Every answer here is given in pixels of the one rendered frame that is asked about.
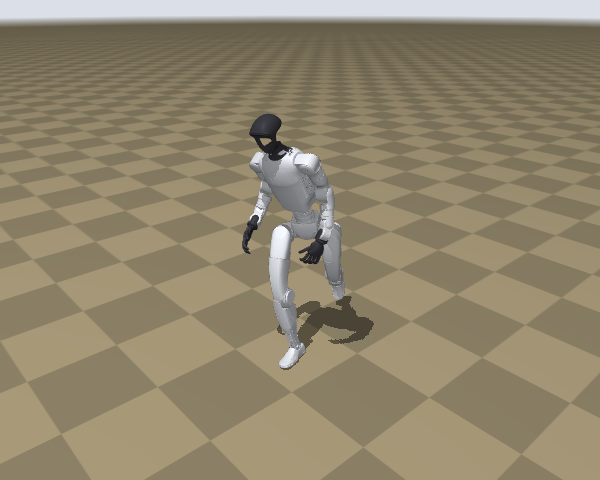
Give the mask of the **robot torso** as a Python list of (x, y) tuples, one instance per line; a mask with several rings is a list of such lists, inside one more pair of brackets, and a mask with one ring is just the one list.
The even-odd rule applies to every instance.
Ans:
[(317, 186), (294, 164), (296, 156), (304, 153), (298, 148), (291, 148), (293, 150), (289, 152), (279, 152), (278, 155), (287, 154), (277, 161), (270, 160), (269, 154), (263, 152), (258, 165), (276, 199), (285, 210), (293, 213), (291, 228), (294, 237), (313, 239), (321, 221), (319, 212), (311, 207), (316, 201), (314, 191)]

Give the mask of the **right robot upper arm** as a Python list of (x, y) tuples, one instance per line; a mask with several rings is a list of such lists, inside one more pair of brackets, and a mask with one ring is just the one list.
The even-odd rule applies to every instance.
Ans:
[(250, 164), (249, 164), (249, 167), (253, 171), (255, 171), (255, 173), (257, 174), (257, 176), (259, 177), (259, 179), (263, 180), (262, 183), (261, 183), (261, 186), (260, 186), (261, 191), (264, 191), (264, 192), (266, 192), (268, 194), (273, 194), (273, 192), (271, 191), (269, 185), (265, 181), (265, 179), (264, 179), (264, 177), (263, 177), (263, 175), (262, 175), (262, 173), (261, 173), (261, 171), (259, 169), (258, 163), (259, 163), (259, 159), (260, 159), (260, 157), (261, 157), (262, 154), (263, 154), (262, 152), (256, 152), (255, 155), (253, 156)]

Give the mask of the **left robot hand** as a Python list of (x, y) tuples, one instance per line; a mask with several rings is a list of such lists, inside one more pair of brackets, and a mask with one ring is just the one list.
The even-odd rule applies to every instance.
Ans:
[[(303, 261), (303, 263), (305, 263), (305, 264), (306, 263), (308, 263), (308, 264), (317, 264), (319, 262), (322, 254), (323, 254), (323, 251), (324, 251), (324, 244), (327, 244), (327, 242), (328, 242), (328, 241), (324, 241), (324, 240), (319, 239), (320, 236), (321, 236), (321, 234), (322, 234), (322, 229), (319, 229), (318, 232), (317, 232), (317, 234), (316, 234), (316, 236), (315, 236), (315, 240), (316, 241), (312, 242), (309, 247), (307, 247), (307, 248), (305, 248), (303, 250), (300, 250), (298, 252), (299, 254), (301, 254), (301, 253), (303, 253), (303, 252), (305, 252), (305, 251), (308, 250), (308, 253), (302, 259), (299, 258), (300, 261)], [(315, 259), (316, 259), (316, 261), (315, 261)]]

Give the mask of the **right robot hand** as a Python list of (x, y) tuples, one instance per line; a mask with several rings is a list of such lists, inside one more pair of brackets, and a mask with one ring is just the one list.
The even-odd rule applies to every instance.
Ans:
[(247, 229), (245, 230), (245, 232), (244, 232), (244, 235), (243, 235), (242, 248), (243, 248), (243, 250), (244, 250), (246, 253), (248, 253), (248, 254), (251, 254), (251, 253), (248, 251), (248, 250), (249, 250), (249, 248), (247, 247), (247, 245), (248, 245), (248, 241), (249, 241), (249, 240), (250, 240), (250, 238), (251, 238), (252, 232), (253, 232), (254, 230), (257, 230), (257, 229), (258, 229), (258, 226), (257, 226), (257, 222), (258, 222), (258, 220), (259, 220), (259, 216), (258, 216), (258, 215), (253, 215), (253, 216), (252, 216), (252, 218), (251, 218), (251, 220), (250, 220), (250, 221), (247, 223), (247, 226), (248, 226), (248, 227), (247, 227)]

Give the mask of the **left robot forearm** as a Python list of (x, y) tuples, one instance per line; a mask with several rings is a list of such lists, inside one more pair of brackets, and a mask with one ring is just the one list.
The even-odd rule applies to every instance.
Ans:
[(320, 221), (320, 229), (322, 229), (322, 234), (319, 239), (328, 241), (331, 237), (331, 232), (335, 226), (333, 221), (334, 219), (334, 209), (335, 209), (335, 200), (333, 189), (329, 187), (327, 189), (327, 202), (320, 204), (321, 210), (321, 221)]

